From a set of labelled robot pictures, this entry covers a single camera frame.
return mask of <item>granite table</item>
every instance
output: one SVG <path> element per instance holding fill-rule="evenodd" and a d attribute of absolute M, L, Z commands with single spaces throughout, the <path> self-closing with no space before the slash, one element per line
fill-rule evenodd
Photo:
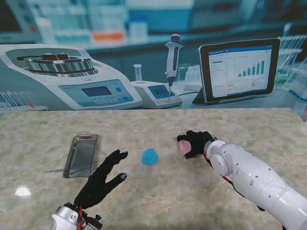
<path fill-rule="evenodd" d="M 307 126 L 291 109 L 14 112 L 0 119 L 1 229 L 53 228 L 51 215 L 87 179 L 45 171 L 64 167 L 74 136 L 95 133 L 95 167 L 116 149 L 129 152 L 107 179 L 123 172 L 127 180 L 86 210 L 102 216 L 104 230 L 280 230 L 201 155 L 183 159 L 176 136 L 190 129 L 241 145 L 307 196 Z M 141 163 L 148 148 L 156 165 Z"/>

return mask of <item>tablet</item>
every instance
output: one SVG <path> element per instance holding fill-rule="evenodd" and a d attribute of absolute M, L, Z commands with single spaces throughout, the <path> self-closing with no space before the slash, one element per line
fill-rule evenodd
<path fill-rule="evenodd" d="M 279 44 L 275 38 L 201 46 L 198 53 L 205 103 L 271 93 Z"/>

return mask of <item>screen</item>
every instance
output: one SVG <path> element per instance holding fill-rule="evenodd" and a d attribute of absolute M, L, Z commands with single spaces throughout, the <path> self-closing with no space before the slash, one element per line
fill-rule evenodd
<path fill-rule="evenodd" d="M 0 32 L 21 31 L 10 7 L 5 0 L 0 0 Z"/>
<path fill-rule="evenodd" d="M 164 91 L 164 89 L 154 89 L 154 92 L 156 93 L 156 94 L 163 94 L 163 93 L 165 93 L 165 91 Z"/>
<path fill-rule="evenodd" d="M 272 45 L 209 52 L 213 98 L 266 91 Z"/>
<path fill-rule="evenodd" d="M 112 93 L 106 86 L 82 89 L 89 97 L 111 95 Z"/>

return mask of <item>stainless steel tray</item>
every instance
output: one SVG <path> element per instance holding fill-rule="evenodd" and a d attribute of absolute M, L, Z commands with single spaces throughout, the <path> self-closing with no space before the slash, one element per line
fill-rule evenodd
<path fill-rule="evenodd" d="M 83 134 L 72 139 L 65 164 L 64 178 L 89 177 L 93 169 L 98 135 Z"/>

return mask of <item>black glove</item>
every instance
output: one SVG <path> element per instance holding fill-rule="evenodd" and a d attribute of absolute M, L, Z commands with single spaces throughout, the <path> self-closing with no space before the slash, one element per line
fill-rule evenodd
<path fill-rule="evenodd" d="M 125 173 L 120 173 L 106 183 L 106 176 L 111 172 L 113 166 L 127 156 L 127 151 L 120 153 L 119 150 L 116 150 L 106 157 L 105 161 L 88 178 L 87 183 L 77 195 L 74 204 L 81 205 L 83 209 L 86 209 L 100 203 L 106 195 L 127 178 Z"/>
<path fill-rule="evenodd" d="M 191 151 L 184 155 L 185 159 L 203 154 L 205 144 L 211 139 L 212 136 L 208 132 L 195 133 L 192 130 L 188 131 L 186 135 L 179 135 L 177 137 L 177 141 L 186 140 L 191 144 Z"/>

